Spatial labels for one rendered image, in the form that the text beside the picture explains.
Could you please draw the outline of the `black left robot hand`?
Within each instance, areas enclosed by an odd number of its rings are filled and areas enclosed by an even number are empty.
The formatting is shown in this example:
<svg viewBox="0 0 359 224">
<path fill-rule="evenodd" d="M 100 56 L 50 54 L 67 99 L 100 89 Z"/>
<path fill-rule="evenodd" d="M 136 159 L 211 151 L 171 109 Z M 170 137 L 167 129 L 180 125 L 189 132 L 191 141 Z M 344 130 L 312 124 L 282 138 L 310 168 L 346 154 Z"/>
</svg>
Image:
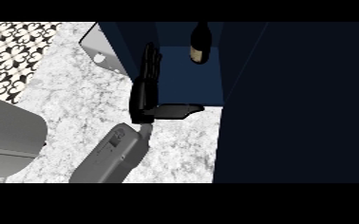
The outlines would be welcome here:
<svg viewBox="0 0 359 224">
<path fill-rule="evenodd" d="M 140 73 L 133 81 L 129 98 L 129 114 L 134 124 L 154 123 L 155 120 L 183 120 L 205 107 L 189 103 L 158 104 L 158 76 L 163 55 L 148 43 L 142 56 Z"/>
</svg>

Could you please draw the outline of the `navy blue cabinet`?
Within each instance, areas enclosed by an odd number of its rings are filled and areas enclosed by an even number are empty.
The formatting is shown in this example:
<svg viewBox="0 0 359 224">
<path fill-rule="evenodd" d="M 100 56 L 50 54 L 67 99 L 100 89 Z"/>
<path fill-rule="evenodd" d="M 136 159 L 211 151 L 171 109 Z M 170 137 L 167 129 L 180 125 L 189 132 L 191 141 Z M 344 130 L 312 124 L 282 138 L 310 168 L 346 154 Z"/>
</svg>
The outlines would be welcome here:
<svg viewBox="0 0 359 224">
<path fill-rule="evenodd" d="M 225 104 L 262 37 L 263 22 L 208 24 L 211 48 L 201 65 L 189 59 L 194 22 L 102 22 L 99 27 L 130 78 L 139 75 L 146 44 L 158 48 L 160 103 Z"/>
</svg>

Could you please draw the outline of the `dark wine bottle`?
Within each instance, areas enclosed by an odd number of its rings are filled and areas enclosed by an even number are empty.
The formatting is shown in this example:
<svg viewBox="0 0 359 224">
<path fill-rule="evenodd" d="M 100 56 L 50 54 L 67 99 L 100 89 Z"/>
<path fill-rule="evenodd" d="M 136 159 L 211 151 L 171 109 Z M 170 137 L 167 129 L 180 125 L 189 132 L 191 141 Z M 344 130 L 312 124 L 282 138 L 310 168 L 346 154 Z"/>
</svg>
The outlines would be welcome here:
<svg viewBox="0 0 359 224">
<path fill-rule="evenodd" d="M 189 58 L 192 62 L 202 65 L 208 60 L 211 47 L 211 32 L 207 22 L 199 22 L 191 34 Z"/>
</svg>

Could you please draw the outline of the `dark navy cabinet door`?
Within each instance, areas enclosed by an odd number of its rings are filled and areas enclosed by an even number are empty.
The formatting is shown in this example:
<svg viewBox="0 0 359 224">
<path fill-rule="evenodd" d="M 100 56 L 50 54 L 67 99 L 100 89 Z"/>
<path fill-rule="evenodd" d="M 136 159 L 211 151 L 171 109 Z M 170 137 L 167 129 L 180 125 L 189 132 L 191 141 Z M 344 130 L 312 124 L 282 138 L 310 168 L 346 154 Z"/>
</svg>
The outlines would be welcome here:
<svg viewBox="0 0 359 224">
<path fill-rule="evenodd" d="M 359 22 L 223 26 L 213 180 L 359 182 Z"/>
</svg>

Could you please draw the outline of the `pale grey flat appliance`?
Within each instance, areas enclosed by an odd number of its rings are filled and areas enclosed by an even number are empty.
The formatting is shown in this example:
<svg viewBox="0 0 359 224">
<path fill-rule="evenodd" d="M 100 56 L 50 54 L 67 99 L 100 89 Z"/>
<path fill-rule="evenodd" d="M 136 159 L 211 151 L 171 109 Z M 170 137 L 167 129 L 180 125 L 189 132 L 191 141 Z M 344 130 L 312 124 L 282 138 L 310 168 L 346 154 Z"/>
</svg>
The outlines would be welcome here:
<svg viewBox="0 0 359 224">
<path fill-rule="evenodd" d="M 83 35 L 78 45 L 86 51 L 95 64 L 118 74 L 127 75 L 124 66 L 106 40 L 99 24 L 93 24 Z"/>
</svg>

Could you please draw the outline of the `grey rounded appliance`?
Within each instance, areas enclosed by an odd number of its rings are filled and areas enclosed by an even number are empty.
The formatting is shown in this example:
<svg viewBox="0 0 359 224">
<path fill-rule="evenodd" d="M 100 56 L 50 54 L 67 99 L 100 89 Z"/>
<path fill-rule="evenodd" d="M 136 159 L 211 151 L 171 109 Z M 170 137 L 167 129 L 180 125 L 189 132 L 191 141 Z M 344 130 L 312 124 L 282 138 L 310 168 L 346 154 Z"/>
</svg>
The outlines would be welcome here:
<svg viewBox="0 0 359 224">
<path fill-rule="evenodd" d="M 16 174 L 44 147 L 47 125 L 43 117 L 0 101 L 0 177 Z"/>
</svg>

